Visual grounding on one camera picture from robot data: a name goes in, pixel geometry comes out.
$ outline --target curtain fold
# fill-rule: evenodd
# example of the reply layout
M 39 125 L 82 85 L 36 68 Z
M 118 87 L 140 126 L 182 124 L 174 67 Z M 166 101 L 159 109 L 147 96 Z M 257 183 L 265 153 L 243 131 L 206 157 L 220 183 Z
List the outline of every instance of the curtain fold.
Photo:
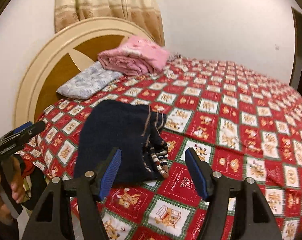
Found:
M 99 16 L 134 22 L 164 46 L 162 18 L 156 0 L 55 0 L 55 32 Z

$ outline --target light blue pillow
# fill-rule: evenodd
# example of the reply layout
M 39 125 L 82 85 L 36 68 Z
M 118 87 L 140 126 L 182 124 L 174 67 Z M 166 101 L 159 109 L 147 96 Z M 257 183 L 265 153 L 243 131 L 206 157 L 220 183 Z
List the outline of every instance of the light blue pillow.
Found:
M 71 78 L 57 89 L 57 93 L 68 98 L 89 99 L 111 81 L 122 77 L 117 71 L 105 70 L 99 61 Z

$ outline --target headboard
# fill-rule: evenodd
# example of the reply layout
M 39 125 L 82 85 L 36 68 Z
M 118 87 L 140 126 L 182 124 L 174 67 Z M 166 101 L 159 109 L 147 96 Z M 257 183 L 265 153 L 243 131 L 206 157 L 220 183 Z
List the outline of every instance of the headboard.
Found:
M 124 37 L 152 37 L 132 22 L 114 17 L 80 21 L 57 33 L 36 55 L 19 87 L 14 127 L 36 121 L 62 98 L 56 90 L 89 67 L 103 50 L 116 48 Z

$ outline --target hand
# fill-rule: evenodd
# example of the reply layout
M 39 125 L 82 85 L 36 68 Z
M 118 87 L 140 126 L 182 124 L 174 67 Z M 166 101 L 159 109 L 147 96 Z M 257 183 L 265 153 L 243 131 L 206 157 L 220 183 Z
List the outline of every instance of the hand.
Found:
M 25 196 L 25 190 L 23 188 L 23 179 L 21 176 L 21 168 L 19 166 L 19 161 L 13 158 L 13 166 L 14 166 L 14 176 L 12 182 L 10 184 L 12 189 L 12 198 L 16 201 L 16 203 L 21 203 Z M 0 197 L 0 221 L 6 225 L 10 225 L 13 222 L 13 218 L 10 214 L 9 208 L 4 204 L 2 198 Z

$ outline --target white wall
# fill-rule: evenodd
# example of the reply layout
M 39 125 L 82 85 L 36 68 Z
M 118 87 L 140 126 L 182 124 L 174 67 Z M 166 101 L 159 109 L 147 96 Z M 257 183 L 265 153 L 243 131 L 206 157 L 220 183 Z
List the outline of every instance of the white wall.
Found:
M 158 0 L 166 46 L 186 57 L 232 60 L 289 83 L 294 0 Z
M 10 131 L 20 81 L 54 35 L 55 0 L 12 0 L 0 16 L 0 136 Z

